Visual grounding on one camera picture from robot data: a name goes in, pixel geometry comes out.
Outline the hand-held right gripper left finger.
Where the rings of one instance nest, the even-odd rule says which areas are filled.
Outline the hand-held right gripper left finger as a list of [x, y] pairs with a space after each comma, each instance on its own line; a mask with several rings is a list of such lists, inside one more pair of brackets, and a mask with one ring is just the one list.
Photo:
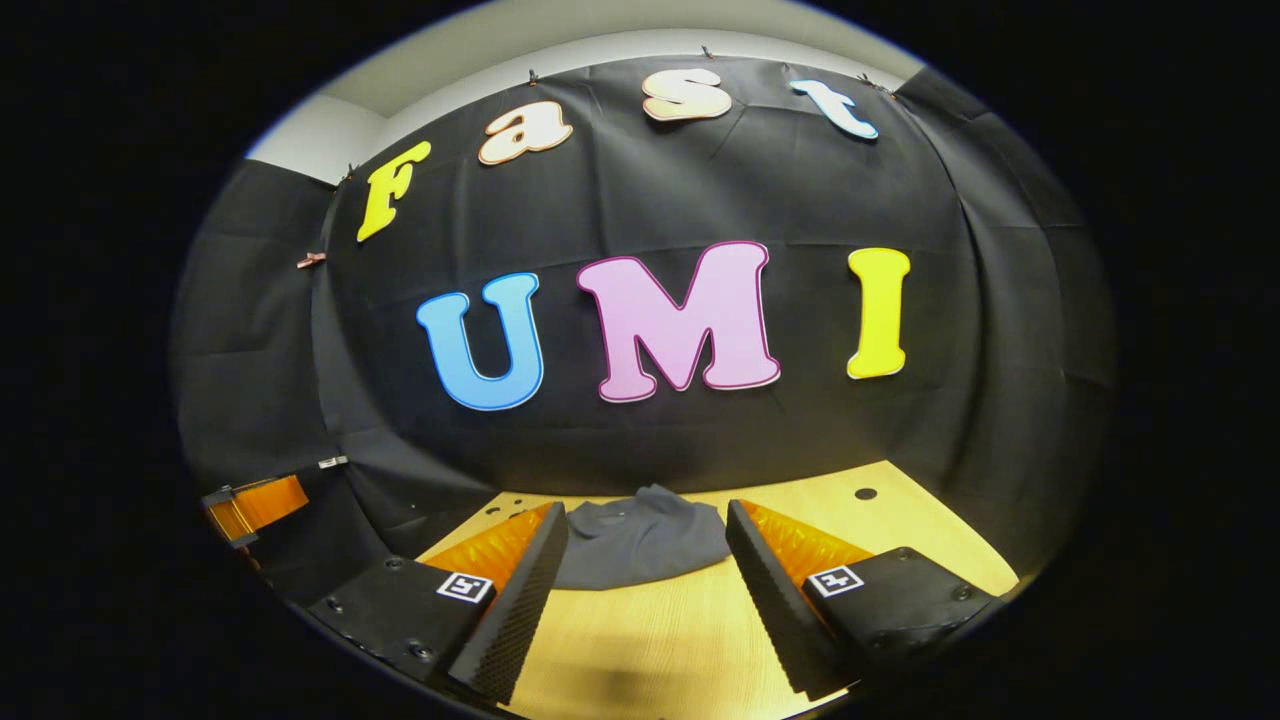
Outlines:
[[307, 615], [416, 685], [507, 705], [568, 536], [562, 502], [525, 509], [429, 559], [379, 560]]

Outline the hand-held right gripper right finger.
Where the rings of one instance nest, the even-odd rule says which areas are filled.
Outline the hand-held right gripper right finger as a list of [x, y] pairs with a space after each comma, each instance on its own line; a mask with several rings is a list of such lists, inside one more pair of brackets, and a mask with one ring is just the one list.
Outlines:
[[1001, 607], [923, 552], [873, 553], [735, 498], [726, 541], [791, 688], [878, 689], [937, 660]]

